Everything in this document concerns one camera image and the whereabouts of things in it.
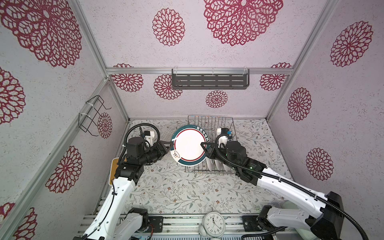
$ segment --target red flower pattern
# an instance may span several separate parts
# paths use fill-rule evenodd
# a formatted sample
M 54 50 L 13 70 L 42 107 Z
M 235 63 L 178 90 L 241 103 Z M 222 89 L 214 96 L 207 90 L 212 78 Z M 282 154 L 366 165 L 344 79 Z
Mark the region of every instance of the red flower pattern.
M 0 68 L 0 125 L 18 118 L 24 106 L 23 87 L 9 72 Z
M 21 225 L 17 228 L 13 235 L 13 240 L 31 240 L 35 235 L 35 229 L 37 226 L 37 214 L 35 208 L 31 207 L 28 211 L 28 215 L 24 217 Z
M 283 0 L 204 0 L 208 29 L 221 43 L 244 45 L 265 33 Z
M 172 76 L 169 74 L 158 76 L 153 83 L 153 88 L 157 95 L 168 100 L 178 98 L 183 92 L 183 90 L 172 88 Z
M 303 120 L 311 109 L 311 95 L 306 88 L 294 90 L 288 100 L 289 116 L 295 121 Z
M 211 108 L 219 108 L 227 103 L 228 96 L 224 91 L 214 90 L 210 92 L 205 98 L 205 102 Z
M 6 204 L 0 206 L 0 223 L 5 219 L 14 205 L 15 203 L 7 202 Z
M 100 114 L 97 120 L 97 129 L 102 138 L 108 138 L 112 133 L 112 120 L 108 113 Z
M 119 63 L 115 68 L 132 68 L 129 64 Z M 143 86 L 143 78 L 141 74 L 113 74 L 111 75 L 113 82 L 127 92 L 139 91 Z
M 63 193 L 68 191 L 79 179 L 83 167 L 82 161 L 79 150 L 70 146 L 45 186 L 50 192 Z
M 307 155 L 307 168 L 318 180 L 327 180 L 333 173 L 333 161 L 324 149 L 314 148 Z
M 368 49 L 372 34 L 372 26 L 364 21 L 355 22 L 341 31 L 331 48 L 333 64 L 344 67 L 356 62 Z
M 289 63 L 278 63 L 272 65 L 272 68 L 290 68 L 292 65 Z M 279 89 L 283 84 L 287 75 L 284 74 L 263 74 L 260 79 L 260 86 L 268 91 Z
M 66 68 L 79 58 L 81 33 L 66 0 L 0 0 L 0 15 L 37 59 Z
M 174 46 L 184 37 L 184 22 L 180 14 L 173 9 L 163 8 L 152 21 L 156 38 L 165 46 Z

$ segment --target white alarm clock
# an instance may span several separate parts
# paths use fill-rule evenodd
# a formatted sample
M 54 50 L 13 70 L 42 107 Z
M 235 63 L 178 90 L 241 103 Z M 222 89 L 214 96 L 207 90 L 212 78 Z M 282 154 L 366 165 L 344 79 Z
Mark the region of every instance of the white alarm clock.
M 220 238 L 225 232 L 225 220 L 223 216 L 218 212 L 207 213 L 203 218 L 199 231 L 203 237 L 211 237 L 211 239 Z

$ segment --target clock knob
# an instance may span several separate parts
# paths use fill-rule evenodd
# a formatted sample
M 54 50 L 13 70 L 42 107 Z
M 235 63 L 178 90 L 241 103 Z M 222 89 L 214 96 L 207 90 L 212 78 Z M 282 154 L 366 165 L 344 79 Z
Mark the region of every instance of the clock knob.
M 206 236 L 207 236 L 207 232 L 205 231 L 203 225 L 200 225 L 200 226 L 199 226 L 199 234 L 200 234 L 202 237 L 206 237 Z

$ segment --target robotic arm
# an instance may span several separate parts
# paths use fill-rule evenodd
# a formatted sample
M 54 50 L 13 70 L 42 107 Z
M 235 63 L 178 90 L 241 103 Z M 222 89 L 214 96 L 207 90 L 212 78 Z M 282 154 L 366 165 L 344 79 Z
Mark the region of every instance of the robotic arm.
M 144 131 L 140 137 L 127 137 L 130 132 L 141 126 L 150 126 L 157 132 L 157 142 L 153 144 L 154 132 Z M 272 234 L 286 227 L 312 231 L 321 240 L 340 240 L 344 217 L 359 230 L 362 238 L 368 240 L 360 225 L 343 210 L 341 197 L 330 192 L 324 194 L 301 186 L 276 173 L 267 166 L 247 156 L 246 149 L 237 141 L 231 141 L 229 129 L 218 129 L 215 142 L 202 142 L 201 147 L 210 159 L 216 159 L 232 168 L 236 176 L 245 182 L 270 189 L 300 209 L 279 209 L 266 205 L 258 216 L 258 224 Z M 124 203 L 141 177 L 144 166 L 151 165 L 168 153 L 172 142 L 160 141 L 159 130 L 152 124 L 138 124 L 132 127 L 124 138 L 124 149 L 120 155 L 113 187 L 94 222 L 82 237 L 73 240 L 118 240 L 128 239 L 134 232 L 143 232 L 148 228 L 148 212 L 145 209 L 132 208 L 123 223 L 115 230 Z

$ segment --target wire mesh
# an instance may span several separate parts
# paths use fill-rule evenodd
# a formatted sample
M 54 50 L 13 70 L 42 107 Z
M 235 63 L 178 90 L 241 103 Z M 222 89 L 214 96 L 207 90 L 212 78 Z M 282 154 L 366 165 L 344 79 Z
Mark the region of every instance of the wire mesh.
M 229 131 L 232 132 L 233 141 L 237 141 L 235 124 L 233 118 L 231 117 L 219 117 L 219 116 L 198 116 L 198 115 L 189 115 L 188 124 L 197 125 L 205 130 L 208 133 L 209 141 L 214 142 L 217 136 L 217 129 L 226 127 Z M 185 172 L 199 172 L 199 173 L 215 173 L 215 174 L 233 174 L 234 171 L 230 170 L 226 172 L 225 170 L 218 170 L 215 164 L 214 169 L 209 170 L 206 161 L 192 166 L 185 167 Z

